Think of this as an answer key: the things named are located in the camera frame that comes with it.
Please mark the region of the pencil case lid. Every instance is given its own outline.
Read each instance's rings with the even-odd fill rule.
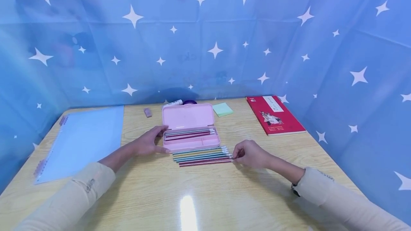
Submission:
[[[199,128],[214,124],[213,105],[172,105],[162,109],[163,125],[169,129]]]

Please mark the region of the light blue notebook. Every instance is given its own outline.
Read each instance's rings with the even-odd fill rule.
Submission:
[[[60,131],[35,184],[75,175],[121,145],[124,106],[76,112],[60,121]]]

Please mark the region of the spiral binding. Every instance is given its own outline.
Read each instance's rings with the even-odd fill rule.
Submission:
[[[67,120],[68,120],[68,118],[69,118],[68,115],[65,115],[65,116],[61,117],[61,120],[60,120],[60,122],[59,122],[60,126],[65,125],[66,122],[67,122]],[[57,134],[57,137],[56,137],[56,139],[54,140],[54,143],[52,144],[52,146],[51,146],[51,148],[50,148],[50,151],[49,151],[49,154],[47,155],[47,157],[44,158],[43,160],[41,160],[41,161],[39,162],[39,164],[37,165],[37,168],[36,168],[36,170],[35,170],[35,172],[34,172],[34,175],[36,176],[36,182],[39,182],[39,181],[40,181],[40,177],[41,177],[41,175],[43,174],[44,169],[45,169],[46,166],[47,166],[47,162],[49,161],[49,158],[51,157],[52,153],[54,152],[54,145],[57,144],[57,140],[59,139],[59,135],[60,135],[60,133],[62,132],[62,130],[63,130],[63,128],[60,128],[59,133]]]

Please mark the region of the green sticky notes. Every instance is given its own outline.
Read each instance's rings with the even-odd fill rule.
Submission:
[[[219,116],[225,116],[233,113],[233,110],[227,105],[227,103],[213,105],[214,112]]]

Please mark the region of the hand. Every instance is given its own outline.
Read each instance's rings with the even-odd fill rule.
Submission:
[[[156,137],[162,137],[164,131],[168,126],[155,126],[141,137],[127,144],[128,147],[133,148],[135,155],[149,155],[152,153],[170,153],[170,150],[164,147],[158,147],[155,145],[154,140]]]
[[[254,140],[244,140],[238,143],[233,151],[233,162],[252,168],[268,168],[273,156],[263,150]]]

